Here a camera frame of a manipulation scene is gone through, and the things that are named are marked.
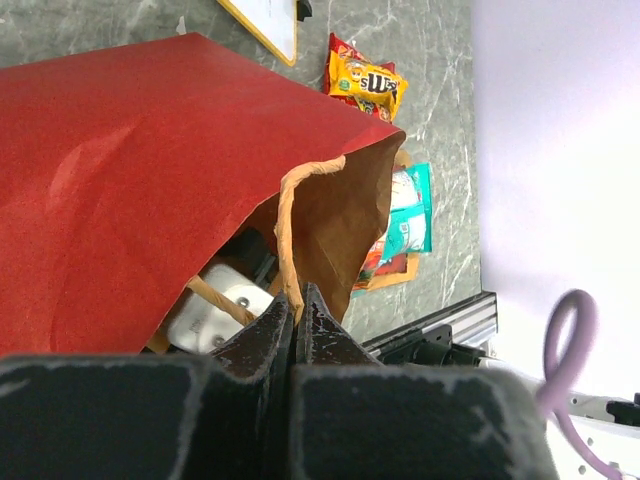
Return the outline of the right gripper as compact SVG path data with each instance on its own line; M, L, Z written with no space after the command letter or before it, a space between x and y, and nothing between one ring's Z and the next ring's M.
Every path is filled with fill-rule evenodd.
M219 256L260 288L269 288L277 274L277 257L263 235L248 227L229 239Z

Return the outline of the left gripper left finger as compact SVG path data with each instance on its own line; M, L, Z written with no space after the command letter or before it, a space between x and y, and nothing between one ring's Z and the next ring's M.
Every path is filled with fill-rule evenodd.
M281 376L288 365L292 335L289 301L280 292L260 316L215 350L212 357L245 381Z

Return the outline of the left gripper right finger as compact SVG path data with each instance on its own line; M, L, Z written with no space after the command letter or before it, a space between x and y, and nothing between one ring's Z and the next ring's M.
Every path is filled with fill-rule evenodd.
M304 309L296 327L296 367L383 366L334 319L317 285L306 283L302 296Z

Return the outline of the red Doritos bag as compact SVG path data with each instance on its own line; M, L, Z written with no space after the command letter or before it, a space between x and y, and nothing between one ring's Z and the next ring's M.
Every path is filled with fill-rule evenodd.
M367 253L352 292L369 292L412 281L419 265L418 254L398 254L388 260L382 259L385 237L378 239Z

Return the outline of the teal snack packet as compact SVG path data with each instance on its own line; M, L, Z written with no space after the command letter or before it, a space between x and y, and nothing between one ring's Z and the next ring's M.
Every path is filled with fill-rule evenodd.
M392 175L389 222L381 260L431 251L431 169L428 163L419 163Z

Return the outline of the red paper bag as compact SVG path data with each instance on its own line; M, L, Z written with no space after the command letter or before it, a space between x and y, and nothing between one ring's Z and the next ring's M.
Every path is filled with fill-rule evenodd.
M1 351L137 353L254 227L336 319L400 128L199 34L1 72Z

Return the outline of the yellow M&M's packet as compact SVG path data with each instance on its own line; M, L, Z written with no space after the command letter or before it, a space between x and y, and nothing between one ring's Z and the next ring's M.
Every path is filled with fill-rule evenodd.
M352 98L358 106L378 109L381 120L391 123L409 83L382 66L354 57L338 58L330 80L329 94Z

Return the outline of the red KitKat packet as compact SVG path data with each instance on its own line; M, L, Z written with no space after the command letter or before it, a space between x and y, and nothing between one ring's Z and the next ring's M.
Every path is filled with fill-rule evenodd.
M379 112L378 112L377 108L375 108L373 111L371 111L370 108L365 109L364 105L358 106L356 101L353 100L352 98L335 97L335 96L331 96L329 94L330 80L331 80L331 77L333 76L333 71L335 69L336 60L338 58L342 59L342 58L345 58L345 57L354 57L354 58L357 58L357 59L360 59L360 60L364 60L364 61L370 62L372 64L379 65L379 66L382 66L382 67L384 67L386 69L389 69L393 73L396 73L395 64L393 62L383 63L383 64L373 63L364 54L359 52L355 47L353 47L353 46L349 45L348 43L346 43L345 41L341 40L334 33L331 33L330 36L329 36L328 56L327 56L325 75L324 75L323 92L325 94L327 94L328 96L330 96L331 98L337 99L342 103L345 103L345 104L347 104L349 106L357 108L358 110L360 110L360 111L362 111L364 113L367 113L369 115L374 116L375 118L380 119Z

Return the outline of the gold crispy snack bag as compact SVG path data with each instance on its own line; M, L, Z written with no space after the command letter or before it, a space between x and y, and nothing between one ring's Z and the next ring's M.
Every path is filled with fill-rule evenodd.
M409 154L396 154L387 228L367 253L354 294L413 280L419 256L432 251L431 172Z

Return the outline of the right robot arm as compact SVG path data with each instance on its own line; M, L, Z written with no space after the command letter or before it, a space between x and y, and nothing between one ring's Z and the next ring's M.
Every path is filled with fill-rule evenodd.
M554 308L543 347L544 379L527 375L532 389L545 388L548 412L559 430L552 449L562 470L577 466L584 477L635 479L639 473L639 403L577 394L569 390L584 367L595 339L597 312L593 298L570 291ZM497 297L482 292L451 307L364 342L374 357L393 363L408 361L420 341L444 347L480 348L496 333Z

